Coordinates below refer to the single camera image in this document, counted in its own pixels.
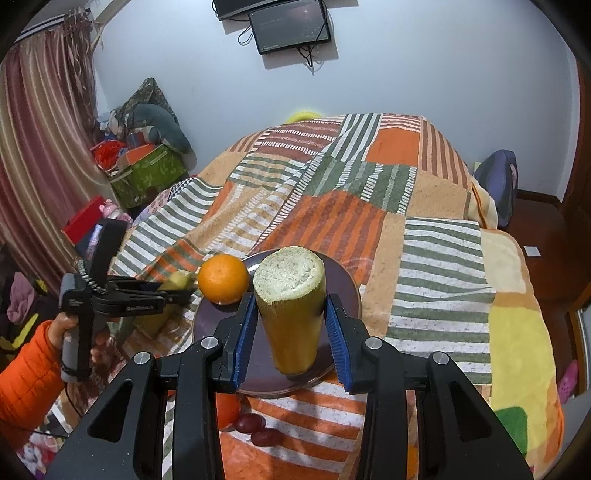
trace person's arm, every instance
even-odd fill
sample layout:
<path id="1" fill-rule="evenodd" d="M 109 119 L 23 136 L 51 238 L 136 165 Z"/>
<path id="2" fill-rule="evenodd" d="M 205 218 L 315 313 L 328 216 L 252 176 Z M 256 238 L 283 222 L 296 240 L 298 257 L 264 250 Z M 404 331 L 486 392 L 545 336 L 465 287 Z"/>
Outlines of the person's arm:
<path id="1" fill-rule="evenodd" d="M 43 322 L 0 373 L 0 433 L 14 449 L 41 425 L 64 388 L 59 349 L 64 331 L 76 322 L 62 313 L 54 321 Z"/>

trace red tomato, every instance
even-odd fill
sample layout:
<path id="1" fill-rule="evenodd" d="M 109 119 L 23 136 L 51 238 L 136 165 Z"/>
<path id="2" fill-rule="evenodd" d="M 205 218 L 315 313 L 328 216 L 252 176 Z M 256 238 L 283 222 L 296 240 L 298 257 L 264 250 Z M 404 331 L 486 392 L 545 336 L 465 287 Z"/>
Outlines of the red tomato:
<path id="1" fill-rule="evenodd" d="M 217 428 L 222 430 L 240 416 L 240 400 L 236 394 L 216 393 Z"/>

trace curtain rod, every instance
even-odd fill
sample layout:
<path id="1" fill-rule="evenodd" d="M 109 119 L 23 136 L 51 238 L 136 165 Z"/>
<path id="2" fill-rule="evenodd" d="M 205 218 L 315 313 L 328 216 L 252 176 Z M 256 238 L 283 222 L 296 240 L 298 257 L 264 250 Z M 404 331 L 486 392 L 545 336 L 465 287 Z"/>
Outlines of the curtain rod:
<path id="1" fill-rule="evenodd" d="M 91 13 L 90 8 L 86 8 L 86 13 Z M 56 15 L 55 17 L 51 17 L 47 20 L 44 20 L 43 22 L 39 22 L 37 25 L 33 25 L 32 27 L 26 28 L 14 41 L 14 44 L 17 44 L 25 38 L 35 35 L 36 33 L 39 33 L 43 30 L 47 30 L 48 28 L 55 27 L 57 25 L 61 25 L 62 23 L 64 23 L 65 18 L 66 14 Z"/>

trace round plate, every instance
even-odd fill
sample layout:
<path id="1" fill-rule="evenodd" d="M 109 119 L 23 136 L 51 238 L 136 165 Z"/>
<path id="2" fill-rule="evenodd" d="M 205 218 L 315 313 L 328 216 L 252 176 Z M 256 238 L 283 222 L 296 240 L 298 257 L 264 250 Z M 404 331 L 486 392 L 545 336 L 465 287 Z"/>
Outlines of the round plate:
<path id="1" fill-rule="evenodd" d="M 248 272 L 251 276 L 248 291 L 254 291 L 252 279 L 256 269 L 263 258 L 268 257 L 277 250 L 267 250 L 244 259 Z M 324 262 L 326 272 L 326 292 L 339 295 L 347 315 L 361 318 L 361 298 L 359 290 L 349 272 L 326 255 L 316 253 Z M 220 320 L 236 313 L 238 303 L 233 305 L 214 305 L 207 299 L 203 299 L 195 313 L 193 320 L 193 340 L 200 341 L 204 337 L 213 335 Z M 332 352 L 330 350 L 329 336 L 326 333 L 326 326 L 322 323 L 320 340 L 318 343 L 318 355 L 314 364 L 301 375 L 286 377 L 275 368 L 271 358 L 271 349 L 267 342 L 265 329 L 261 317 L 256 326 L 254 343 L 246 380 L 239 390 L 251 397 L 271 398 L 288 395 L 289 393 L 305 387 L 307 384 L 318 381 L 333 368 Z"/>

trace striped blanket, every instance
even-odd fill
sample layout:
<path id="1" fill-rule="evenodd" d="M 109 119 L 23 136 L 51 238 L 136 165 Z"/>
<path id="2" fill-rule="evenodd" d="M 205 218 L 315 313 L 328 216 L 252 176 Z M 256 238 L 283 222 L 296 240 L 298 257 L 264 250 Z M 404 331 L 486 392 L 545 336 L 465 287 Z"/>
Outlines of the striped blanket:
<path id="1" fill-rule="evenodd" d="M 164 192 L 163 199 L 168 199 Z M 370 334 L 403 352 L 448 352 L 508 429 L 540 478 L 560 450 L 563 421 L 548 333 L 519 246 L 496 230 L 494 203 L 445 137 L 422 117 L 354 114 L 245 137 L 133 229 L 112 269 L 163 280 L 212 255 L 241 258 L 301 245 L 338 260 L 359 287 Z M 123 322 L 110 368 L 78 389 L 87 407 L 139 350 L 182 351 L 202 298 L 154 339 Z M 417 445 L 414 396 L 408 429 Z M 256 447 L 222 432 L 226 477 L 349 479 L 358 457 L 363 396 L 334 376 L 245 408 L 285 433 Z M 174 401 L 163 473 L 170 479 Z M 416 474 L 409 463 L 408 476 Z"/>

